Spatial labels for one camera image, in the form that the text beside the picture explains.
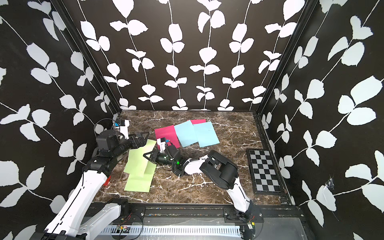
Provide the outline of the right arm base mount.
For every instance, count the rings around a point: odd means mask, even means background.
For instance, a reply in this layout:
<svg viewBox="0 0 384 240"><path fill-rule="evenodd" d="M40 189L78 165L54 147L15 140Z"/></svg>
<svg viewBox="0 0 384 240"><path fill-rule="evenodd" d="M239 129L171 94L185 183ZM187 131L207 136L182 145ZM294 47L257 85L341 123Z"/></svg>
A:
<svg viewBox="0 0 384 240"><path fill-rule="evenodd" d="M234 206L224 207L223 214L226 223L264 223L261 209L256 205L250 205L249 209L245 213L236 210Z"/></svg>

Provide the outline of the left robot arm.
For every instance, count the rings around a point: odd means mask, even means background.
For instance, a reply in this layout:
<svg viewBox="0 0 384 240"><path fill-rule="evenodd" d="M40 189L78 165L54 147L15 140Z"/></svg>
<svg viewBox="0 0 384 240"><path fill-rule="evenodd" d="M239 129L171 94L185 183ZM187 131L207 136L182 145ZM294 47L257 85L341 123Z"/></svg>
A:
<svg viewBox="0 0 384 240"><path fill-rule="evenodd" d="M129 210L127 201L112 201L86 222L83 218L97 192L111 176L117 163L129 150L147 143L148 132L124 134L106 130L96 137L97 148L83 168L82 177L60 212L32 240L94 240L111 222Z"/></svg>

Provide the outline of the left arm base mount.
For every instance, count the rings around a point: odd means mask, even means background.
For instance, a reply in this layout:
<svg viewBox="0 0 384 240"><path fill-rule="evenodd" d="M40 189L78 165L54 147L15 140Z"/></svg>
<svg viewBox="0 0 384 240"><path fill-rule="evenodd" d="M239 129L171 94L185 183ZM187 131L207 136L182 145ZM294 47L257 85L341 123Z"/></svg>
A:
<svg viewBox="0 0 384 240"><path fill-rule="evenodd" d="M123 208L121 215L111 222L111 225L130 225L132 223L142 223L144 220L146 207L130 205Z"/></svg>

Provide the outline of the green paper sheet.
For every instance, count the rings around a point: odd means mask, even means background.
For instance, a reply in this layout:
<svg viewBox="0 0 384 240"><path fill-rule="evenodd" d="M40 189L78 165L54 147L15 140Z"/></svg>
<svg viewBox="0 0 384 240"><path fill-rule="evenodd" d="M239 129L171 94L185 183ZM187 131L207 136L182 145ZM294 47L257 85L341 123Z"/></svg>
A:
<svg viewBox="0 0 384 240"><path fill-rule="evenodd" d="M129 174L124 191L148 193L151 188L155 170L156 164L148 163L141 177L139 175Z"/></svg>
<svg viewBox="0 0 384 240"><path fill-rule="evenodd" d="M156 164L151 163L144 157L144 154L150 153L156 145L156 141L148 140L144 147L129 150L127 164L124 173L134 177L143 177L145 174L154 174Z"/></svg>

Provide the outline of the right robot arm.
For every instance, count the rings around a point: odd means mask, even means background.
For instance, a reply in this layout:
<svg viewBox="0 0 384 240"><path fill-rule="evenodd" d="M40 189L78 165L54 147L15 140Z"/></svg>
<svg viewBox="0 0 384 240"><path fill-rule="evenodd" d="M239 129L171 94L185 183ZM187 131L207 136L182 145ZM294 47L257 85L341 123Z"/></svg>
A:
<svg viewBox="0 0 384 240"><path fill-rule="evenodd" d="M227 191L235 208L234 220L248 223L256 219L252 200L246 195L239 178L237 165L220 153L212 150L207 155L197 159L186 159L179 150L153 149L143 154L152 163L170 166L178 176L204 174L217 187Z"/></svg>

